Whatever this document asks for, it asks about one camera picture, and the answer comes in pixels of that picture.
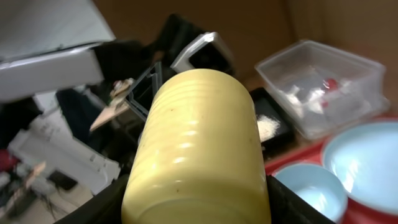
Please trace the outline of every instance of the white powder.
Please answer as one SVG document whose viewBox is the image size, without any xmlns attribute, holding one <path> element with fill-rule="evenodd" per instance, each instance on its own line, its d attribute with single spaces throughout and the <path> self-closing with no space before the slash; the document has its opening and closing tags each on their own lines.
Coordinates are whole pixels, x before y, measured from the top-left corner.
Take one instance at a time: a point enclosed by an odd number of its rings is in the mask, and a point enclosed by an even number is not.
<svg viewBox="0 0 398 224">
<path fill-rule="evenodd" d="M 260 115 L 257 118 L 257 126 L 259 128 L 260 141 L 264 142 L 275 136 L 280 124 L 276 120 Z"/>
</svg>

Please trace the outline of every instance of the red tray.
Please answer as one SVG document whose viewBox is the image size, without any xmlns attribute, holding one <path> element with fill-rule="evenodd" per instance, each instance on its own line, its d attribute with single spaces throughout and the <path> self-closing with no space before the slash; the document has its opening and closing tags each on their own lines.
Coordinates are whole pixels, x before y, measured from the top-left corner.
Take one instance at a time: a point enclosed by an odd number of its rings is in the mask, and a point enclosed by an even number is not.
<svg viewBox="0 0 398 224">
<path fill-rule="evenodd" d="M 273 174 L 281 167 L 295 162 L 311 162 L 321 164 L 322 147 L 326 141 L 318 142 L 312 146 L 299 149 L 298 151 L 286 154 L 274 161 L 268 162 L 267 174 Z M 344 215 L 343 224 L 390 224 L 398 223 L 398 217 L 375 211 L 348 199 L 348 208 Z"/>
</svg>

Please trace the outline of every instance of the white plastic part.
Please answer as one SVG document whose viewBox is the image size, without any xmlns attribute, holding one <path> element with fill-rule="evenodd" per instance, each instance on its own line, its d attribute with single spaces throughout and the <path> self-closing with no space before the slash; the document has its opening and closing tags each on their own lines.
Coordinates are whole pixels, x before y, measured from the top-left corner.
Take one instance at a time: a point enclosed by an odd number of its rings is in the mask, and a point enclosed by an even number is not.
<svg viewBox="0 0 398 224">
<path fill-rule="evenodd" d="M 31 122 L 29 130 L 19 131 L 8 149 L 30 166 L 45 162 L 46 168 L 34 184 L 42 191 L 51 189 L 46 186 L 45 178 L 55 170 L 88 187 L 93 194 L 100 193 L 120 173 L 117 162 L 64 134 L 59 127 L 41 117 Z"/>
<path fill-rule="evenodd" d="M 103 80 L 98 44 L 0 63 L 0 102 Z"/>
</svg>

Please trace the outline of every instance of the black plastic object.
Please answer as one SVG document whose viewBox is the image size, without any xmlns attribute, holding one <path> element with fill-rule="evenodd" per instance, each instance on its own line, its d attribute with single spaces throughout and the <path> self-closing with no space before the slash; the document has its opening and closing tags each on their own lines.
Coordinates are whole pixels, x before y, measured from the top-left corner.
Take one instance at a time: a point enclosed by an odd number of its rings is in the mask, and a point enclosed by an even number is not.
<svg viewBox="0 0 398 224">
<path fill-rule="evenodd" d="M 77 182 L 67 175 L 61 173 L 60 171 L 54 171 L 47 178 L 49 181 L 52 181 L 55 186 L 62 188 L 63 190 L 71 190 L 74 186 L 77 185 Z"/>
<path fill-rule="evenodd" d="M 146 121 L 157 90 L 163 84 L 162 62 L 147 69 L 130 87 L 125 102 L 138 117 Z"/>
<path fill-rule="evenodd" d="M 273 151 L 294 141 L 294 129 L 289 122 L 288 115 L 270 94 L 264 88 L 257 88 L 251 91 L 250 95 L 254 102 L 257 117 L 264 115 L 280 124 L 275 136 L 261 143 L 266 151 Z"/>
<path fill-rule="evenodd" d="M 333 222 L 275 177 L 267 176 L 272 224 L 332 224 Z"/>
<path fill-rule="evenodd" d="M 121 224 L 121 204 L 127 180 L 127 175 L 122 176 L 55 224 Z M 274 177 L 267 176 L 267 188 L 272 224 L 333 224 Z"/>
</svg>

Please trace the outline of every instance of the black tray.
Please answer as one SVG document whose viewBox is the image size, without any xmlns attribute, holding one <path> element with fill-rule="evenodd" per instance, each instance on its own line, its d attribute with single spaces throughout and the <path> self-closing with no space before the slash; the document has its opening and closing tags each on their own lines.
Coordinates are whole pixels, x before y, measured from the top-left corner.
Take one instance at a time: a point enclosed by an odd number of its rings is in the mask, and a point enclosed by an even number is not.
<svg viewBox="0 0 398 224">
<path fill-rule="evenodd" d="M 288 114 L 278 105 L 278 103 L 270 96 L 264 88 L 257 88 L 250 92 L 254 102 L 256 115 L 264 115 L 280 124 L 275 136 L 261 143 L 266 151 L 274 151 L 295 140 L 294 129 L 289 121 Z"/>
</svg>

